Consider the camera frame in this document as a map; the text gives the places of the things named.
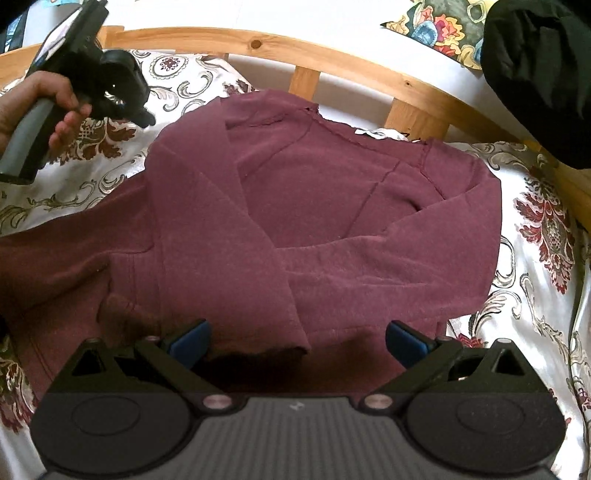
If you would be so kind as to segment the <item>person's left hand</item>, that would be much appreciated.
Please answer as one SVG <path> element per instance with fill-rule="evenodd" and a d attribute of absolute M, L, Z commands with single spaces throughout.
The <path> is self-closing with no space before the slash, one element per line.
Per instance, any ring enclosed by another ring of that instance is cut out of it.
<path fill-rule="evenodd" d="M 42 98 L 54 101 L 66 111 L 48 140 L 50 157 L 60 156 L 77 138 L 83 121 L 90 116 L 92 105 L 77 99 L 66 77 L 37 71 L 1 97 L 1 153 L 4 153 L 18 123 Z"/>

